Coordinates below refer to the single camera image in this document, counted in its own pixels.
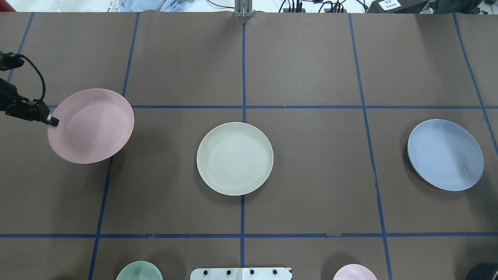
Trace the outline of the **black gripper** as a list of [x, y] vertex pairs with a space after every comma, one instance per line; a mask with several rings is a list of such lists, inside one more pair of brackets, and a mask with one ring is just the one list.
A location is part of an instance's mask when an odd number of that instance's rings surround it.
[[18, 94], [17, 88], [0, 78], [0, 110], [6, 115], [30, 122], [42, 122], [58, 126], [59, 119], [51, 115], [50, 109], [43, 101], [29, 101]]

